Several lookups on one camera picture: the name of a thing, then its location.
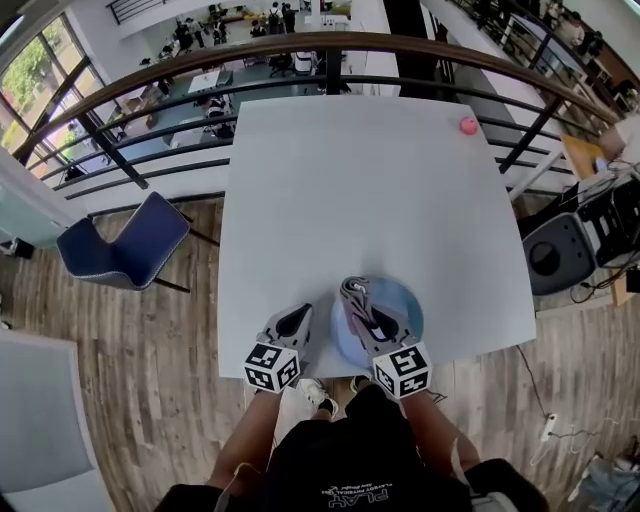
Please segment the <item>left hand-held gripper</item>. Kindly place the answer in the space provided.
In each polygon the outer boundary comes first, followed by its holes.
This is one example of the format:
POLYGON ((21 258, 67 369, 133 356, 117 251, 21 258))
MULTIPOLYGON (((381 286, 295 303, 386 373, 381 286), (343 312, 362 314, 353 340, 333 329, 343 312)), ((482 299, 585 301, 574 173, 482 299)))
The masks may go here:
POLYGON ((243 363, 245 381, 251 387, 281 394, 293 386, 306 367, 313 306, 301 303, 269 318, 243 363))

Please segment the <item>big blue plate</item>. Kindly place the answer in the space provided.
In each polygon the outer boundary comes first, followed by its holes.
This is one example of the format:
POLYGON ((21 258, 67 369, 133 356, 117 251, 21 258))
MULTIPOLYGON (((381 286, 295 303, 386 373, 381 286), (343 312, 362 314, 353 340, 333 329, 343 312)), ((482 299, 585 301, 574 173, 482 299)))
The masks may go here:
MULTIPOLYGON (((421 339, 424 318, 415 295, 396 280, 373 276, 368 276, 368 279, 374 304, 394 310, 404 316, 408 321, 410 331, 421 339)), ((367 352, 362 347, 359 338, 352 334, 348 327, 340 297, 335 299, 332 306, 330 329, 332 343, 346 362, 359 368, 367 368, 369 366, 367 352)))

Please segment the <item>purple grey cloth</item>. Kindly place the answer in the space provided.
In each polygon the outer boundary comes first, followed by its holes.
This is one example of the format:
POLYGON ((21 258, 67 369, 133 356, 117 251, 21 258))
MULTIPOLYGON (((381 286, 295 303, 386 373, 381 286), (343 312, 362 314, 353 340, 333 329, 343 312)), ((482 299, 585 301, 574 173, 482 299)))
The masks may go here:
POLYGON ((355 317, 359 318, 366 327, 379 328, 370 300, 370 285, 371 281, 366 277, 349 276, 342 281, 339 289, 346 322, 354 335, 358 334, 354 323, 355 317))

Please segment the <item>person's right forearm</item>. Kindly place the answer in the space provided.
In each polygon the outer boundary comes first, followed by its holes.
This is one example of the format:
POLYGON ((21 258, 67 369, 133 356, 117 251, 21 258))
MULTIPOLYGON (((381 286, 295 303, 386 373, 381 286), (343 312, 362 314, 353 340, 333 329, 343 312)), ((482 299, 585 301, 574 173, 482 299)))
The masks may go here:
POLYGON ((470 470, 481 462, 475 446, 444 415, 427 391, 402 398, 400 403, 420 456, 431 470, 445 475, 453 474, 454 448, 457 448, 462 471, 470 470))

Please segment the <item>person's left white shoe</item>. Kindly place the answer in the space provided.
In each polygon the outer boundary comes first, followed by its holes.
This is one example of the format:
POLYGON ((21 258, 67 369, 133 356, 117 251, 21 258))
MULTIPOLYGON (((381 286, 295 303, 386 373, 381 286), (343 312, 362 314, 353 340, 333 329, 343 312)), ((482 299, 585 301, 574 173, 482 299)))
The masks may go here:
POLYGON ((327 412, 334 418, 338 411, 338 403, 329 395, 323 383, 318 379, 300 379, 298 388, 318 411, 327 412))

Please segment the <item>person's black shirt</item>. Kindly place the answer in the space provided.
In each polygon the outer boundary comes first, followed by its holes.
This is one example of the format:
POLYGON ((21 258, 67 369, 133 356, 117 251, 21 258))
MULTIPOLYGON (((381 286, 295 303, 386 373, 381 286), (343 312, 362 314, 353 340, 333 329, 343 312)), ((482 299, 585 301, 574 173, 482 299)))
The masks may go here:
POLYGON ((550 512, 544 495, 509 462, 434 472, 423 462, 399 401, 371 385, 334 418, 318 411, 281 440, 249 494, 177 484, 154 512, 550 512))

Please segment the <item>blue chair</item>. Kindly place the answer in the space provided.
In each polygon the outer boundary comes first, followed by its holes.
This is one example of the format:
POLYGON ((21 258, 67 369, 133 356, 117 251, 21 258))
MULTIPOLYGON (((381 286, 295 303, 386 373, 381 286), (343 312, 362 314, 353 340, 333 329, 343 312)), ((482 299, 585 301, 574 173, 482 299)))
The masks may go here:
POLYGON ((188 236, 220 243, 192 227, 192 220, 157 192, 150 193, 111 241, 86 217, 67 228, 56 245, 69 274, 81 281, 143 291, 152 284, 188 294, 190 289, 159 277, 188 236))

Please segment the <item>grey office chair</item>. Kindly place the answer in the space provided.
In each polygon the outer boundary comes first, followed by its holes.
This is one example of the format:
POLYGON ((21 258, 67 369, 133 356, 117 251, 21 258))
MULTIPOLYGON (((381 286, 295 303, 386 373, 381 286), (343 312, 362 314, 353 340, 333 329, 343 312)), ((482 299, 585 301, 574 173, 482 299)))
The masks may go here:
POLYGON ((523 239, 532 294, 553 295, 572 288, 596 270, 592 245, 582 222, 562 213, 523 239))

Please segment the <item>wooden desk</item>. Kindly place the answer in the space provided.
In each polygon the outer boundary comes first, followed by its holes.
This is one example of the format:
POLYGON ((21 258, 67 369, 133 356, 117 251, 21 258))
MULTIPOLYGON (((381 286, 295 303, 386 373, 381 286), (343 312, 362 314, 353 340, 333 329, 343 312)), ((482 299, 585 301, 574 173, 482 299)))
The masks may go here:
POLYGON ((561 144, 562 153, 579 183, 601 177, 624 150, 624 144, 616 134, 604 134, 596 143, 562 135, 561 144))
POLYGON ((610 285, 610 293, 614 307, 622 306, 634 297, 634 293, 627 290, 627 274, 635 268, 636 266, 632 266, 626 270, 622 268, 610 270, 610 276, 615 277, 615 280, 610 285))

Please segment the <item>grey fabric bag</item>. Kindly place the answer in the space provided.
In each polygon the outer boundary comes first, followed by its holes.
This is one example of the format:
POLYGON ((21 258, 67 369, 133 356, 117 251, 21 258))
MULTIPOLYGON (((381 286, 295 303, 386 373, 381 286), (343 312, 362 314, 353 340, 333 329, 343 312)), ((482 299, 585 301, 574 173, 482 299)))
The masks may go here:
POLYGON ((586 470, 580 493, 598 512, 622 507, 640 487, 640 471, 622 470, 601 458, 592 459, 586 470))

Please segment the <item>wooden handrail black railing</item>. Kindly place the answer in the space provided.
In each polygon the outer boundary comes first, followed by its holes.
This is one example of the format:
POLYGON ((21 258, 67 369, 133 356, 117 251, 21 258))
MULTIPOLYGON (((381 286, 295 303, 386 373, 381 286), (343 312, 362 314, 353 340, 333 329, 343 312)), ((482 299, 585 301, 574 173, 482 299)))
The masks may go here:
POLYGON ((297 50, 319 50, 325 53, 327 57, 326 72, 320 75, 272 76, 267 80, 241 85, 217 85, 215 87, 206 87, 199 92, 189 93, 178 99, 166 101, 159 105, 142 109, 110 123, 100 126, 90 126, 84 137, 99 144, 99 150, 79 159, 71 160, 45 174, 41 179, 43 181, 48 181, 54 177, 63 177, 69 170, 79 168, 87 161, 96 159, 100 156, 108 156, 111 160, 109 166, 94 173, 73 178, 69 181, 62 181, 56 185, 55 188, 57 190, 63 190, 76 184, 96 179, 102 175, 119 171, 122 174, 121 178, 108 181, 92 188, 80 190, 73 193, 71 196, 73 198, 84 197, 94 192, 96 193, 128 183, 134 183, 141 189, 146 189, 149 179, 156 177, 157 174, 155 172, 141 174, 137 171, 137 166, 148 162, 166 159, 174 155, 229 146, 233 142, 232 138, 227 137, 221 140, 188 144, 186 146, 176 147, 173 149, 155 151, 128 160, 121 153, 124 148, 140 145, 151 140, 160 139, 168 135, 176 135, 196 128, 209 127, 213 122, 209 118, 203 118, 201 120, 177 124, 161 130, 152 130, 146 134, 127 137, 117 142, 111 142, 107 136, 108 132, 112 129, 141 117, 177 108, 183 104, 193 103, 200 98, 218 97, 221 95, 230 95, 249 90, 271 89, 294 85, 323 85, 325 86, 327 93, 334 95, 339 94, 340 87, 343 84, 408 86, 425 90, 434 90, 436 92, 450 91, 461 93, 465 96, 477 97, 492 102, 511 105, 535 113, 537 117, 529 126, 518 126, 517 124, 510 122, 503 122, 501 124, 504 128, 510 130, 518 129, 522 133, 522 137, 519 142, 510 147, 511 151, 509 155, 501 159, 500 168, 502 170, 508 170, 512 165, 517 163, 519 156, 524 151, 528 150, 530 142, 536 136, 543 134, 544 124, 551 119, 557 119, 559 117, 557 111, 560 106, 565 103, 574 105, 583 113, 590 114, 604 123, 613 124, 617 120, 616 116, 611 111, 598 107, 595 103, 577 95, 568 88, 554 83, 532 70, 525 69, 504 59, 500 59, 483 52, 438 41, 391 34, 363 32, 307 32, 292 35, 261 37, 234 45, 221 45, 207 50, 199 50, 194 53, 149 66, 142 71, 131 74, 107 87, 102 88, 100 91, 76 104, 72 109, 45 124, 40 130, 36 131, 25 140, 25 142, 16 150, 14 156, 21 163, 27 162, 35 147, 41 144, 51 132, 59 129, 68 121, 78 120, 87 112, 94 110, 96 107, 106 102, 114 101, 126 93, 132 92, 142 86, 152 84, 160 79, 174 77, 179 74, 184 74, 197 69, 205 69, 207 67, 217 68, 237 60, 246 60, 254 57, 279 56, 287 52, 293 53, 297 50), (544 107, 536 107, 532 104, 524 103, 506 96, 485 93, 476 89, 464 88, 453 84, 445 84, 426 79, 395 78, 387 75, 371 74, 343 75, 340 72, 340 58, 346 51, 394 54, 401 57, 428 57, 444 64, 457 63, 471 68, 486 70, 514 79, 522 84, 527 84, 540 91, 544 91, 550 95, 552 101, 544 107))

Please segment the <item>small black bin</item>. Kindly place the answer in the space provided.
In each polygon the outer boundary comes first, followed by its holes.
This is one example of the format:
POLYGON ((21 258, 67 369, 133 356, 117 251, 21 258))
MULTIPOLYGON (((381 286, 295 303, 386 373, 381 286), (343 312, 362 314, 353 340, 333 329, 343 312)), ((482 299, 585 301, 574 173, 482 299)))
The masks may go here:
POLYGON ((34 247, 20 239, 0 243, 0 252, 6 256, 30 260, 34 253, 34 247))

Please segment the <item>frosted glass door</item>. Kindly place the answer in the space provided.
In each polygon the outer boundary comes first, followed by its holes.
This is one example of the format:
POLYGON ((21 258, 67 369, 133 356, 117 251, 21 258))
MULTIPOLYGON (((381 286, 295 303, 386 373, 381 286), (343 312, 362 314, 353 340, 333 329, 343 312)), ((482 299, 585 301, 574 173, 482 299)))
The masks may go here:
POLYGON ((19 239, 36 248, 53 246, 87 216, 85 207, 52 190, 0 146, 0 243, 19 239))

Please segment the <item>black metal railing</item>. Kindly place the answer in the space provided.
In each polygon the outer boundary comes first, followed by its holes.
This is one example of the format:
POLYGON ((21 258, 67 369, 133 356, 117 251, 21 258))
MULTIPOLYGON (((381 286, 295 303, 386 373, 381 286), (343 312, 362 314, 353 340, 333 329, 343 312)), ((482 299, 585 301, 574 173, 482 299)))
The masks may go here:
POLYGON ((113 15, 116 24, 121 25, 145 11, 166 3, 167 0, 113 0, 106 5, 106 8, 113 15))
POLYGON ((512 60, 616 114, 629 112, 635 78, 601 33, 582 24, 584 40, 569 39, 570 12, 544 20, 527 0, 447 0, 461 9, 512 60))

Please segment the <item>large window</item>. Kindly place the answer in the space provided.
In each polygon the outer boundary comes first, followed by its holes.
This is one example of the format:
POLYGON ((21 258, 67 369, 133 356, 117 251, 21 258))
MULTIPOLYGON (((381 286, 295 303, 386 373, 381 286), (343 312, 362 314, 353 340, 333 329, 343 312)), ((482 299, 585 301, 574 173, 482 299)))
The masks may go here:
POLYGON ((0 72, 0 144, 16 151, 103 86, 68 17, 59 15, 0 72))

